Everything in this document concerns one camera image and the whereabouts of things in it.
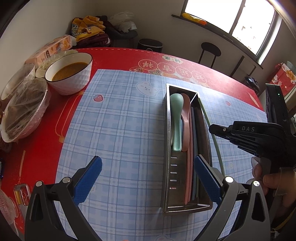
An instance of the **green chopstick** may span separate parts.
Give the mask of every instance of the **green chopstick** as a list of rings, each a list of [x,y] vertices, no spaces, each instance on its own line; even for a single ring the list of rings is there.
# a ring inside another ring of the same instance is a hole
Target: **green chopstick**
[[[204,113],[204,116],[205,116],[207,125],[210,127],[211,123],[210,123],[210,120],[209,120],[209,118],[207,116],[207,113],[205,111],[205,108],[204,108],[204,106],[202,104],[202,100],[200,98],[198,98],[198,102],[200,104],[200,107],[202,109],[202,112]],[[213,138],[213,141],[214,141],[214,145],[215,145],[215,149],[216,149],[216,152],[217,152],[217,155],[218,155],[218,160],[219,160],[219,165],[220,165],[221,173],[222,173],[223,176],[225,176],[223,162],[222,162],[222,157],[221,157],[221,153],[220,153],[220,150],[219,150],[218,142],[216,140],[216,136],[214,134],[211,134],[211,135],[212,135],[212,138]]]

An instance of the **metal tray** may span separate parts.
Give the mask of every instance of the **metal tray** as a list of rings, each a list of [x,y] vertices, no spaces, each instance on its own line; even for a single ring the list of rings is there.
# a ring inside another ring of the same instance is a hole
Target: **metal tray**
[[[174,152],[171,149],[171,115],[170,98],[174,93],[185,93],[191,100],[194,109],[197,132],[198,154],[212,166],[212,156],[207,125],[198,102],[198,92],[183,87],[166,84],[165,106],[165,159],[163,165],[163,188],[161,207],[164,215],[196,213],[210,210],[213,202],[210,200],[201,182],[199,182],[198,199],[184,204],[186,186],[186,152]]]

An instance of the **bowl of soup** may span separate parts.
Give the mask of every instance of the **bowl of soup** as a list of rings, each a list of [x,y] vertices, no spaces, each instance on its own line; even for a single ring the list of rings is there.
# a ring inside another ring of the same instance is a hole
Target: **bowl of soup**
[[[89,82],[91,66],[90,54],[69,54],[47,69],[45,79],[60,95],[72,95],[82,90]]]

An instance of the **window pane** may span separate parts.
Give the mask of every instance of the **window pane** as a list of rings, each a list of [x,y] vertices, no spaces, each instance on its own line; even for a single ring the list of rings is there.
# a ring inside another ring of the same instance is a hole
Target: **window pane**
[[[246,0],[232,36],[257,54],[274,16],[274,8],[266,0]]]
[[[188,0],[185,12],[229,33],[242,0]]]

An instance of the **blue plaid placemat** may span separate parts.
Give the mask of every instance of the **blue plaid placemat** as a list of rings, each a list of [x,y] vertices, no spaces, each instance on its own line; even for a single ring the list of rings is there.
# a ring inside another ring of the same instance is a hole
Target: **blue plaid placemat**
[[[98,70],[75,111],[60,155],[56,182],[85,167],[94,155],[103,169],[82,213],[102,240],[192,241],[210,219],[210,211],[163,216],[160,208],[164,160],[166,83],[198,91],[211,123],[266,122],[264,112],[200,85],[163,76]],[[252,178],[251,155],[217,138],[224,169],[237,182]],[[213,166],[219,162],[210,136]],[[236,204],[221,236],[229,233]],[[57,203],[66,232],[75,237]]]

